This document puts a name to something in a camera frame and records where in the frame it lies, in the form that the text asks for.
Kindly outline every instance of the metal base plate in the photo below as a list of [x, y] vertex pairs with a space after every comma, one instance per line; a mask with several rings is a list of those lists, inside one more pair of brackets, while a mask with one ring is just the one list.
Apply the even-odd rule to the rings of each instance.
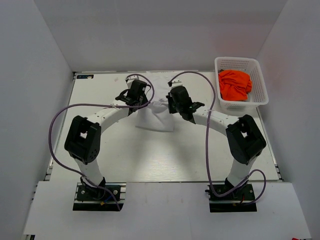
[[[214, 190], [218, 194], [223, 194], [229, 190], [225, 184], [214, 184]], [[209, 208], [210, 213], [233, 213], [233, 212], [256, 212], [255, 203], [247, 205], [255, 199], [254, 189], [251, 184], [246, 184], [240, 189], [224, 196], [216, 197], [209, 186]]]
[[[105, 185], [115, 196], [120, 209], [122, 209], [125, 197], [126, 197], [126, 184], [125, 183], [108, 183]], [[105, 196], [101, 199], [92, 198], [87, 192], [86, 188], [78, 183], [75, 193], [73, 211], [107, 211], [118, 212], [117, 205], [109, 193], [105, 193]]]

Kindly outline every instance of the white table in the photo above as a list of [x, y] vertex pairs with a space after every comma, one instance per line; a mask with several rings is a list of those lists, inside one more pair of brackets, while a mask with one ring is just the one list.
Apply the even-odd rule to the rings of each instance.
[[[160, 76], [174, 76], [177, 72], [159, 72]], [[202, 72], [214, 86], [214, 72]], [[93, 79], [76, 79], [70, 104], [96, 103], [110, 104], [118, 94], [126, 89], [125, 77], [129, 73], [95, 74]], [[179, 77], [195, 102], [210, 105], [213, 93], [205, 79], [195, 74]], [[243, 111], [225, 111], [216, 101], [214, 109], [234, 116], [249, 114], [254, 117], [263, 132], [262, 123], [256, 109]], [[61, 138], [56, 149], [58, 159], [67, 166], [78, 169], [75, 161], [64, 149], [64, 143], [72, 119], [81, 115], [86, 117], [99, 107], [74, 107], [66, 114]], [[192, 124], [174, 115], [174, 132], [155, 132], [135, 127], [135, 115], [132, 114], [112, 125], [101, 136], [98, 164], [107, 182], [207, 182], [205, 163], [205, 127]], [[210, 171], [213, 181], [224, 181], [228, 175], [233, 157], [229, 150], [227, 138], [210, 131], [209, 136]], [[262, 151], [254, 163], [253, 169], [264, 171], [269, 181], [278, 180], [270, 146]], [[51, 181], [77, 179], [79, 176], [57, 164], [53, 165]], [[251, 180], [262, 180], [254, 173]]]
[[[210, 213], [207, 184], [130, 182], [120, 212], [72, 211], [77, 180], [40, 182], [24, 234], [35, 240], [290, 240], [310, 233], [291, 183], [268, 183], [257, 212]], [[252, 184], [259, 193], [263, 184]]]

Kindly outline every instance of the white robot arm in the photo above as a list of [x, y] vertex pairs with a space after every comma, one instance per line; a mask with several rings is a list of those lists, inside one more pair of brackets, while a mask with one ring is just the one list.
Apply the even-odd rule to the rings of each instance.
[[[194, 124], [207, 126], [209, 108], [201, 102], [192, 102], [181, 81], [174, 80], [171, 84], [171, 91], [166, 96], [169, 112], [179, 113], [184, 120]], [[225, 184], [231, 189], [249, 175], [252, 165], [267, 143], [254, 119], [249, 115], [236, 117], [213, 110], [209, 127], [228, 139], [234, 159]]]
[[[104, 108], [88, 117], [76, 116], [71, 123], [64, 143], [64, 148], [74, 158], [80, 172], [90, 182], [100, 187], [105, 187], [106, 184], [97, 161], [101, 145], [101, 134], [114, 123], [135, 112], [137, 110], [136, 106], [142, 106], [148, 102], [145, 95], [146, 82], [133, 76], [126, 79], [126, 84], [128, 89], [115, 98], [115, 101], [111, 104], [112, 108]], [[117, 107], [124, 104], [128, 107]], [[101, 199], [105, 191], [91, 185], [86, 178], [81, 177], [82, 184], [92, 198]]]

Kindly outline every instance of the orange cloth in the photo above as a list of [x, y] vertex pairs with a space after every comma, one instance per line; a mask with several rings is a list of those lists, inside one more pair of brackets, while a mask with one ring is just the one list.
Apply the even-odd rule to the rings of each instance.
[[224, 70], [219, 73], [220, 93], [223, 100], [247, 100], [247, 93], [252, 90], [250, 76], [242, 71]]

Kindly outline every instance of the white cloth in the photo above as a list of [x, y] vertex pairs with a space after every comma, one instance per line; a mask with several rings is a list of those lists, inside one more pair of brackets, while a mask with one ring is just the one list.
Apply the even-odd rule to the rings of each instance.
[[[169, 113], [168, 99], [166, 95], [170, 92], [168, 82], [172, 73], [166, 76], [159, 76], [157, 73], [147, 72], [146, 77], [154, 86], [154, 97], [151, 103], [138, 110], [135, 126], [138, 128], [155, 130], [160, 132], [173, 132], [175, 123], [174, 117]], [[152, 89], [147, 93], [146, 97], [150, 99]]]

